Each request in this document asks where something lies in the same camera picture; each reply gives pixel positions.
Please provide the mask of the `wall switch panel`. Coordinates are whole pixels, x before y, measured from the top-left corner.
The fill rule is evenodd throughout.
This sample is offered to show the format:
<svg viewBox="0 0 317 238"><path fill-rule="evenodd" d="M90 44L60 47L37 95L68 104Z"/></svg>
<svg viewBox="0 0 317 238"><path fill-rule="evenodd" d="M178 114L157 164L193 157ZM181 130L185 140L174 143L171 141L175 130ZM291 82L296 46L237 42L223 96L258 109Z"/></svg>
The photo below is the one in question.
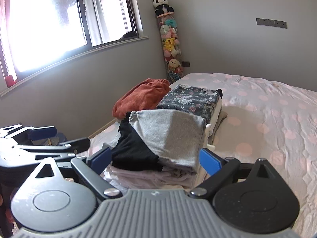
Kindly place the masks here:
<svg viewBox="0 0 317 238"><path fill-rule="evenodd" d="M287 22L273 19L256 18L256 24L262 26L272 26L281 29L287 29Z"/></svg>

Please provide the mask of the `grey and black sweater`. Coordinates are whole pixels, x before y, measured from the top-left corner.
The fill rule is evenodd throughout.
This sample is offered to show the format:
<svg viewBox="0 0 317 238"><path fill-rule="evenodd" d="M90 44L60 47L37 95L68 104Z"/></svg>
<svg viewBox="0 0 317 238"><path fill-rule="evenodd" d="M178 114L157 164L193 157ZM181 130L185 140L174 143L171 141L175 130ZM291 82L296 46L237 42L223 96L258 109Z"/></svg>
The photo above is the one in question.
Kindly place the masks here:
<svg viewBox="0 0 317 238"><path fill-rule="evenodd" d="M205 127L204 118L178 110L132 111L119 125L112 166L195 175Z"/></svg>

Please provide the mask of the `pink polka dot bedsheet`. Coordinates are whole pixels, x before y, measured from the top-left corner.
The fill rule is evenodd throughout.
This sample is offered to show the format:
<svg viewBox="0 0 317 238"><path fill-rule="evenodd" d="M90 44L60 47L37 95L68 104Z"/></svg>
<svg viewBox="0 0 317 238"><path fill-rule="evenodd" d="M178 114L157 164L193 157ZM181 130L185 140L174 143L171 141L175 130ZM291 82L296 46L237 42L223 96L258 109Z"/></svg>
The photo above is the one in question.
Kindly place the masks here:
<svg viewBox="0 0 317 238"><path fill-rule="evenodd" d="M300 203L293 230L316 234L316 92L285 83L227 74L189 74L179 84L222 89L228 116L212 142L219 156L251 163L264 157Z"/></svg>

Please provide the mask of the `yellow pikachu plush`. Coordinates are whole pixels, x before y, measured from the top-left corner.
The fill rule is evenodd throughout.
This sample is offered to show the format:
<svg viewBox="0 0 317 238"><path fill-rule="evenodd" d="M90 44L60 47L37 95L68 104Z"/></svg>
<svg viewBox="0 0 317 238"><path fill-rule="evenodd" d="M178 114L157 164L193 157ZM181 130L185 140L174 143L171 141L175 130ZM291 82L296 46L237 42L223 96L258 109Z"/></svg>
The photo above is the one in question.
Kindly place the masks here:
<svg viewBox="0 0 317 238"><path fill-rule="evenodd" d="M175 50L175 38L167 38L164 42L164 48L169 52Z"/></svg>

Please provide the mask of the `beige folded garment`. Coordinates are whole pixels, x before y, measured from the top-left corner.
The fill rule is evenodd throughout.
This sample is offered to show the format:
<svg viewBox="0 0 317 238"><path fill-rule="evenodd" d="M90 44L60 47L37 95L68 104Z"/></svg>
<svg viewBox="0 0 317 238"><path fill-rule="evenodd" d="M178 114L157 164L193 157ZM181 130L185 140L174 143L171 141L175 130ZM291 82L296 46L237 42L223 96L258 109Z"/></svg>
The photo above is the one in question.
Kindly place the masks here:
<svg viewBox="0 0 317 238"><path fill-rule="evenodd" d="M210 138L211 138L211 139L214 138L215 133L217 132L217 130L218 130L220 124L223 122L224 119L227 118L227 116L228 116L227 112L225 112L225 111L223 111L223 110L220 111L219 117L218 117L217 122L216 122L216 124L215 124L215 127L214 127L214 129L213 129L213 131L212 131L212 134L210 135Z"/></svg>

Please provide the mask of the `light pink folded garment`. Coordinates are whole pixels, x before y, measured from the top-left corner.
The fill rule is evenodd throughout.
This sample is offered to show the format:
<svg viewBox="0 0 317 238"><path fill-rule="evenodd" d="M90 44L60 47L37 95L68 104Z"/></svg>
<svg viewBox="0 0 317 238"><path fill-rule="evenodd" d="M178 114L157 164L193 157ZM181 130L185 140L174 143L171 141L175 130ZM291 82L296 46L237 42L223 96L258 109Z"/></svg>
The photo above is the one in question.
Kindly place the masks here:
<svg viewBox="0 0 317 238"><path fill-rule="evenodd" d="M164 168L159 171L128 171L108 166L102 177L120 190L126 189L184 189L190 190L201 184L209 174L198 167L195 175L176 169Z"/></svg>

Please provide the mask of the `blue plastic stool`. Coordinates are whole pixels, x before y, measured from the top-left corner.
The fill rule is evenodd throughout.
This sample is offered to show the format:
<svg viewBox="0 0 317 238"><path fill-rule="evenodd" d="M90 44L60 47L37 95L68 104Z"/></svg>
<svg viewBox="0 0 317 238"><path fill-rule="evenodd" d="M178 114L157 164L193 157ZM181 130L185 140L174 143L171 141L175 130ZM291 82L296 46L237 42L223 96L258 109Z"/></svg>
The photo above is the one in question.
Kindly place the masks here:
<svg viewBox="0 0 317 238"><path fill-rule="evenodd" d="M58 132L54 137L33 141L33 144L35 146L58 146L60 143L66 141L68 141L66 136L63 133Z"/></svg>

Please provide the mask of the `red cup on sill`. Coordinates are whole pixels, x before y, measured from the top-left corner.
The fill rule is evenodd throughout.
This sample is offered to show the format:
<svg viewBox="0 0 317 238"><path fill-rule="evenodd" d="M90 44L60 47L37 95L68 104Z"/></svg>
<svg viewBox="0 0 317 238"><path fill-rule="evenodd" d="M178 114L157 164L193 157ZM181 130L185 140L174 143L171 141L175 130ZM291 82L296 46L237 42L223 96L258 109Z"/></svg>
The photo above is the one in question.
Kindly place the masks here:
<svg viewBox="0 0 317 238"><path fill-rule="evenodd" d="M5 82L8 88L14 86L16 84L16 81L14 80L14 77L12 75L7 75L5 77Z"/></svg>

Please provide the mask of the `rust orange folded garment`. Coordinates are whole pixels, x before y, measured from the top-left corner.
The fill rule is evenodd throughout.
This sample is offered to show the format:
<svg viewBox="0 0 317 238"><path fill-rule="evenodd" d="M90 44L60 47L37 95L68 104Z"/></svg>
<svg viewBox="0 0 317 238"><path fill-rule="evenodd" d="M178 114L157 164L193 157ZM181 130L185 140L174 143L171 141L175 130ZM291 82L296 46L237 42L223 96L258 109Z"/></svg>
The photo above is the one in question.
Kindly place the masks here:
<svg viewBox="0 0 317 238"><path fill-rule="evenodd" d="M170 90L170 82L166 79L146 79L115 103L112 115L121 120L127 112L155 109Z"/></svg>

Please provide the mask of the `black wall outlet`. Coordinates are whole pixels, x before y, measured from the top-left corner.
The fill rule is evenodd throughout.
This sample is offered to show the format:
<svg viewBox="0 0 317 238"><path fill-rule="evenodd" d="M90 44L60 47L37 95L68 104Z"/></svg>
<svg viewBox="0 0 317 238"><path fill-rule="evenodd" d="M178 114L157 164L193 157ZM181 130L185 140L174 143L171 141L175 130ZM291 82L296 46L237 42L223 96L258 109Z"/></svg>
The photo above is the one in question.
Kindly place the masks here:
<svg viewBox="0 0 317 238"><path fill-rule="evenodd" d="M183 62L182 62L182 66L189 68L189 67L190 67L190 62L189 62L189 61L183 61Z"/></svg>

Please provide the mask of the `navy folded garment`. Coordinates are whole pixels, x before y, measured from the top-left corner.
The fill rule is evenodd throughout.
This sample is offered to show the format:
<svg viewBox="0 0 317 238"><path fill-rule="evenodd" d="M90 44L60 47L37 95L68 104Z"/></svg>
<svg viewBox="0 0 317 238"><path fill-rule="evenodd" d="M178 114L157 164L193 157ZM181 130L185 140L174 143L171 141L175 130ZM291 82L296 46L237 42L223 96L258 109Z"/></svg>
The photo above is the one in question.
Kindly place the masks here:
<svg viewBox="0 0 317 238"><path fill-rule="evenodd" d="M217 89L216 92L219 94L220 98L223 97L222 89Z"/></svg>

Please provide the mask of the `panda plush toy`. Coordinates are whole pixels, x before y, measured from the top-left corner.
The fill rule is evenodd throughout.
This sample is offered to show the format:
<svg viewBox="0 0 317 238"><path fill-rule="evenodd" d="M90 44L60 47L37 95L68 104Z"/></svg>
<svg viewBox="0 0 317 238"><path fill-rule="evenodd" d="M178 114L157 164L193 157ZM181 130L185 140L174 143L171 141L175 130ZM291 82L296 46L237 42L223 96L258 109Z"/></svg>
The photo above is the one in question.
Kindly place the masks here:
<svg viewBox="0 0 317 238"><path fill-rule="evenodd" d="M153 0L153 7L155 8L156 16L160 16L168 12L174 12L173 7L169 5L168 0Z"/></svg>

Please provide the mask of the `clear plush toy storage tube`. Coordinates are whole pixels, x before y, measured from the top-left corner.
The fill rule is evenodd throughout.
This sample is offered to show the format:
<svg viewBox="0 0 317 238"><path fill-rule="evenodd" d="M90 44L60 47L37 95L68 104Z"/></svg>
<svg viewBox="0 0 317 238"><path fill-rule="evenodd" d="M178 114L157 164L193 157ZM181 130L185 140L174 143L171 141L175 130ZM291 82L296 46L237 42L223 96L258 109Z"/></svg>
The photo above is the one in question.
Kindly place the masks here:
<svg viewBox="0 0 317 238"><path fill-rule="evenodd" d="M184 76L177 22L173 12L157 16L167 78L174 83Z"/></svg>

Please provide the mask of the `dark floral folded garment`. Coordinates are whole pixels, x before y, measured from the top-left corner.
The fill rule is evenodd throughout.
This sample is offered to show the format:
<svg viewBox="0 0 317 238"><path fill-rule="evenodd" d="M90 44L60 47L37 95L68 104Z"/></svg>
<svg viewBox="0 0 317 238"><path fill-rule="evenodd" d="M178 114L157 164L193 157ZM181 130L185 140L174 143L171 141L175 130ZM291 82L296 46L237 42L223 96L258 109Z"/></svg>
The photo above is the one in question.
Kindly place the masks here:
<svg viewBox="0 0 317 238"><path fill-rule="evenodd" d="M194 114L209 124L219 98L215 90L179 84L162 98L156 108Z"/></svg>

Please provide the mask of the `window with dark frame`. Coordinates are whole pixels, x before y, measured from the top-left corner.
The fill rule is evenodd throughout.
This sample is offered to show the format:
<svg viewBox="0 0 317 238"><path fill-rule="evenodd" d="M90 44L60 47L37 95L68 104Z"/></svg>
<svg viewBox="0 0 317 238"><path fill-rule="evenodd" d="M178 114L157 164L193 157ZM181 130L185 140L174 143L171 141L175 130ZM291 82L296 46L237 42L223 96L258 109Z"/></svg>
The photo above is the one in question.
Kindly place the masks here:
<svg viewBox="0 0 317 238"><path fill-rule="evenodd" d="M137 0L1 0L1 94L65 62L144 36ZM16 81L10 88L7 75Z"/></svg>

